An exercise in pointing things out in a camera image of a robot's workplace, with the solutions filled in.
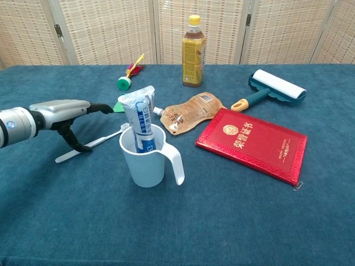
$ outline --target gold emblem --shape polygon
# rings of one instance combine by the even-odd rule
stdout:
[[[239,130],[238,127],[233,125],[225,125],[223,127],[223,132],[227,135],[236,135],[238,134]]]

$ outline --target lint roller handle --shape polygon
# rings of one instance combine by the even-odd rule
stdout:
[[[249,106],[253,106],[257,102],[266,98],[266,96],[270,93],[269,89],[260,90],[254,94],[249,95],[248,97],[239,100],[235,104],[232,105],[231,110],[236,112],[241,112],[245,109],[248,109]]]

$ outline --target paper clip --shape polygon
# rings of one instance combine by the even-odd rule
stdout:
[[[293,187],[293,190],[294,190],[294,191],[298,191],[298,190],[302,187],[302,185],[303,185],[303,182],[300,181],[300,182],[297,184],[296,187]]]

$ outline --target wall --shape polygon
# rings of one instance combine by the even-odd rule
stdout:
[[[0,69],[129,64],[142,53],[145,64],[180,64],[192,13],[208,64],[355,60],[353,0],[0,0]]]

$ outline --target cup handle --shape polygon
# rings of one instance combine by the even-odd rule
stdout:
[[[176,184],[181,185],[185,179],[185,173],[179,150],[169,143],[164,143],[163,148],[159,152],[170,160]]]

